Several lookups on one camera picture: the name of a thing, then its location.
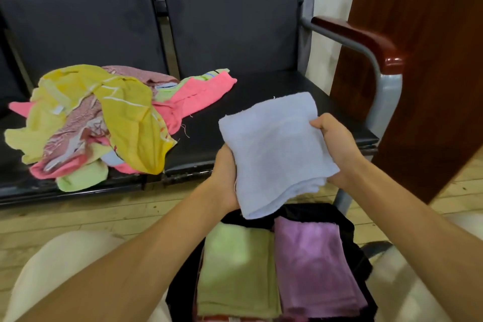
purple towel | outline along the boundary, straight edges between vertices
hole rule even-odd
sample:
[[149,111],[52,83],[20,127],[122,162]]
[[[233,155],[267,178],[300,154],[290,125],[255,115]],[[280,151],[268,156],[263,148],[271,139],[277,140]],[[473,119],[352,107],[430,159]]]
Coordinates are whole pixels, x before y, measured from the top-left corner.
[[275,265],[284,315],[355,317],[367,305],[336,224],[275,219]]

wooden panel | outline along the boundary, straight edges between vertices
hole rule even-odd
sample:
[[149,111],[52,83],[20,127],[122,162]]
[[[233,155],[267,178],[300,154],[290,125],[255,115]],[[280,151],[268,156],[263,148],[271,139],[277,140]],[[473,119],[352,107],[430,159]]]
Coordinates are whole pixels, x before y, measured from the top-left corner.
[[[353,0],[349,22],[410,54],[399,106],[374,163],[426,203],[483,144],[483,0]],[[369,62],[342,48],[330,96],[363,120]]]

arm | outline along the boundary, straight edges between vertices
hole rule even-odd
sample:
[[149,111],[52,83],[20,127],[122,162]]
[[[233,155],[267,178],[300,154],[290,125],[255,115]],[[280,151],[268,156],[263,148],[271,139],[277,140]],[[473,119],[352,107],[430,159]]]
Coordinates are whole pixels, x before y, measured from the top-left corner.
[[233,155],[224,146],[212,176],[136,238],[71,277],[19,322],[146,321],[190,253],[238,208]]
[[333,116],[311,122],[341,169],[347,191],[387,235],[454,321],[481,320],[483,241],[450,223],[366,160]]

hand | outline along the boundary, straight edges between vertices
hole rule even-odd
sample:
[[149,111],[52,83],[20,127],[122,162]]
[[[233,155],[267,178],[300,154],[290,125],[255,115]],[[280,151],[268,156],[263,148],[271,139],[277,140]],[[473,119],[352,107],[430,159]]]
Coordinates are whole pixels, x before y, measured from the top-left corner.
[[211,184],[215,195],[226,213],[239,209],[235,192],[237,168],[235,159],[228,145],[224,144],[216,154],[212,175],[206,181]]
[[324,113],[310,121],[310,124],[322,131],[329,153],[335,164],[341,169],[341,172],[330,177],[329,181],[339,188],[346,188],[350,182],[349,176],[354,168],[362,160],[365,160],[354,141],[354,137],[330,113]]

light blue towel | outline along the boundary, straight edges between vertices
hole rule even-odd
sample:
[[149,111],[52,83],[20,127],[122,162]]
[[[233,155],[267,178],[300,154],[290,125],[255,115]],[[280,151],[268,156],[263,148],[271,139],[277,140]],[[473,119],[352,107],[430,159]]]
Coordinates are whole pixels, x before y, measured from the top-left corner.
[[257,219],[274,213],[288,199],[317,192],[339,172],[320,130],[310,93],[258,103],[219,121],[237,165],[236,192],[241,213]]

